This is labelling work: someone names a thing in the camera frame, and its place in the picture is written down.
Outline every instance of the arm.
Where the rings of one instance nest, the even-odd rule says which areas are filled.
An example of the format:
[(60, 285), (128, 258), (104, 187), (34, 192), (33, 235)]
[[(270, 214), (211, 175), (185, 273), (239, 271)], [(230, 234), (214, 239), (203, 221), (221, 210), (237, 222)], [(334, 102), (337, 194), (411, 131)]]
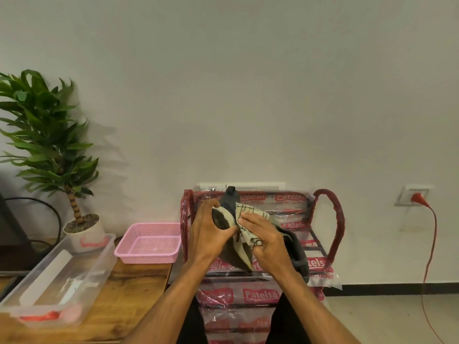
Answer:
[(293, 268), (282, 235), (265, 218), (241, 214), (239, 222), (257, 235), (262, 246), (253, 254), (261, 268), (279, 284), (295, 310), (312, 344), (359, 344), (352, 333), (320, 303), (299, 273)]
[(171, 344), (177, 341), (202, 278), (237, 229), (237, 226), (218, 229), (212, 221), (212, 206), (220, 206), (218, 200), (205, 201), (196, 214), (190, 229), (189, 259), (180, 275), (122, 341), (123, 344)]

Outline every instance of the soil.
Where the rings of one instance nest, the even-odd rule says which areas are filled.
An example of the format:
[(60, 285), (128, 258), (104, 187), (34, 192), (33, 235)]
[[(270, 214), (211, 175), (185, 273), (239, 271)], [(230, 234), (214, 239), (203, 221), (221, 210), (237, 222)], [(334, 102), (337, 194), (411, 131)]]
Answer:
[(83, 216), (84, 223), (78, 225), (77, 220), (73, 220), (72, 222), (67, 223), (64, 228), (64, 232), (66, 233), (79, 233), (81, 231), (85, 231), (86, 229), (91, 228), (99, 221), (99, 215), (96, 214), (88, 214)]

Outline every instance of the black cable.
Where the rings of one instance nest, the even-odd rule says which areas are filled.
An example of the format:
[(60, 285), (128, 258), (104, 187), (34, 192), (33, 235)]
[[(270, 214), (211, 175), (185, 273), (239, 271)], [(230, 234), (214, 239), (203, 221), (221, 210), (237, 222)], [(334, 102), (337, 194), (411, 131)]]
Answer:
[(59, 222), (59, 232), (57, 233), (57, 241), (54, 243), (54, 244), (50, 244), (50, 243), (46, 243), (44, 241), (41, 241), (41, 240), (31, 240), (31, 241), (36, 241), (36, 242), (39, 242), (39, 243), (45, 243), (45, 244), (48, 244), (49, 246), (56, 246), (59, 241), (60, 241), (60, 233), (62, 231), (62, 220), (60, 219), (60, 215), (59, 213), (57, 212), (57, 210), (51, 206), (51, 204), (48, 204), (47, 202), (45, 201), (42, 201), (40, 199), (37, 199), (37, 198), (31, 198), (31, 197), (11, 197), (11, 198), (5, 198), (5, 201), (6, 200), (14, 200), (14, 199), (26, 199), (26, 200), (33, 200), (33, 201), (37, 201), (39, 203), (42, 203), (43, 205), (46, 205), (47, 207), (49, 207), (51, 210), (54, 211), (54, 213), (56, 214), (56, 217), (57, 217), (57, 221)]

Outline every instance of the plant trunk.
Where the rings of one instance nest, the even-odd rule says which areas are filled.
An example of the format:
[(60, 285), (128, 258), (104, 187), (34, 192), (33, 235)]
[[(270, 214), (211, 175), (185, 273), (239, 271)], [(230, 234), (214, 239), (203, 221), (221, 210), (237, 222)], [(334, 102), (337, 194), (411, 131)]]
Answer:
[(78, 224), (84, 223), (83, 216), (80, 213), (80, 208), (78, 207), (77, 200), (75, 198), (75, 195), (73, 194), (72, 188), (69, 186), (65, 186), (65, 193), (67, 194), (68, 200), (70, 201), (70, 205), (72, 206), (73, 216), (75, 217), (75, 220)]

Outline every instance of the white plant pot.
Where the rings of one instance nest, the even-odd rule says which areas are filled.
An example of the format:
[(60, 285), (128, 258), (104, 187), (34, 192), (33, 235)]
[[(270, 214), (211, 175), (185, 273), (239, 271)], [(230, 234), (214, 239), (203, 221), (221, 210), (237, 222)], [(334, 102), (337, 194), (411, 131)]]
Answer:
[(65, 231), (66, 226), (67, 225), (64, 226), (64, 233), (67, 237), (69, 237), (75, 252), (92, 251), (96, 248), (106, 246), (110, 240), (110, 238), (105, 235), (104, 226), (100, 217), (97, 223), (91, 228), (88, 228), (85, 231), (79, 231), (78, 233), (67, 233)]

